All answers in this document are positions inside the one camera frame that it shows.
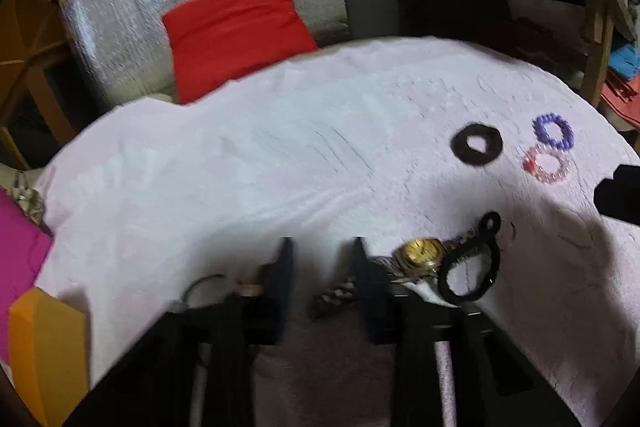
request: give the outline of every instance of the red cloth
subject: red cloth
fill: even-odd
[[[180,103],[317,49],[292,0],[189,0],[162,17]]]
[[[640,74],[626,81],[608,70],[602,97],[620,118],[640,129]]]

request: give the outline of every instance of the red pillow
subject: red pillow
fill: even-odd
[[[180,103],[317,49],[292,0],[189,0],[164,14]]]

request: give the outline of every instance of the magenta object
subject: magenta object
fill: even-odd
[[[7,363],[9,306],[33,286],[51,243],[0,189],[0,359]]]

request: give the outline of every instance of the white tablecloth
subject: white tablecloth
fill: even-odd
[[[522,169],[531,120],[546,112],[576,136],[575,168],[556,185]],[[475,121],[504,140],[484,168],[449,148]],[[247,277],[290,235],[298,284],[284,343],[257,361],[257,407],[268,410],[258,421],[382,424],[388,349],[367,346],[352,314],[309,324],[306,299],[355,235],[388,255],[497,210],[517,238],[480,305],[595,427],[638,365],[640,231],[592,203],[620,163],[639,161],[593,107],[530,64],[433,38],[367,42],[193,105],[147,98],[94,123],[40,179],[55,243],[37,284],[90,313],[95,383],[190,282]]]

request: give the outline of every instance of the pink beaded bracelet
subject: pink beaded bracelet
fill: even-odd
[[[558,170],[556,172],[546,172],[540,165],[538,165],[538,156],[546,154],[553,156],[558,160]],[[529,174],[535,176],[535,178],[543,183],[556,183],[565,179],[569,174],[569,167],[571,167],[571,160],[564,152],[544,145],[542,143],[529,149],[524,156],[524,163],[522,168]]]

